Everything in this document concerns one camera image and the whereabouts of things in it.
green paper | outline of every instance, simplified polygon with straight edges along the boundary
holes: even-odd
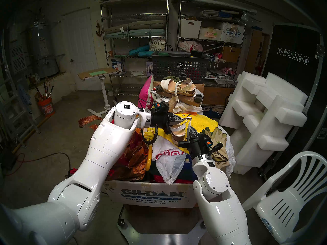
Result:
[[[104,73],[104,74],[105,74],[105,73],[107,74],[108,72],[102,70],[102,71],[98,71],[98,72],[89,73],[89,75],[94,76],[94,75],[101,75],[101,74],[103,74],[103,73]]]

black basket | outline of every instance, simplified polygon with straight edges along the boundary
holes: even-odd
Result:
[[[193,83],[203,83],[209,64],[208,56],[202,58],[190,57],[191,53],[157,51],[152,54],[153,77],[155,81],[162,81],[167,76],[179,77],[184,73]]]

white plastic chair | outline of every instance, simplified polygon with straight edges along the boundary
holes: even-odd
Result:
[[[285,191],[275,191],[266,197],[272,185],[287,171],[295,167],[301,159],[301,169],[295,182]],[[323,198],[309,222],[301,229],[293,232],[299,213],[306,203],[316,195],[327,192],[327,161],[320,154],[305,151],[295,155],[279,172],[270,177],[242,206],[245,211],[254,208],[262,222],[279,244],[297,240],[310,226],[327,198]]]

home depot bucket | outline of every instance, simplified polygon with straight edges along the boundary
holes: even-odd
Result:
[[[48,99],[38,102],[38,106],[41,112],[46,116],[50,117],[55,114],[55,110],[53,109],[52,98],[49,97]]]

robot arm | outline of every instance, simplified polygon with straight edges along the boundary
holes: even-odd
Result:
[[[18,232],[34,244],[58,245],[67,244],[77,230],[87,230],[100,201],[101,186],[135,129],[157,125],[168,134],[170,125],[181,122],[180,117],[167,111],[164,103],[151,110],[137,108],[129,102],[113,107],[92,135],[77,172],[52,190],[48,202],[17,210],[4,208]],[[196,133],[188,132],[188,141],[180,143],[192,156],[193,170],[198,176],[193,188],[207,230],[219,244],[249,245],[242,205],[226,175],[214,166],[211,154],[208,155],[209,149],[204,145],[208,139]],[[223,201],[208,202],[220,194]]]

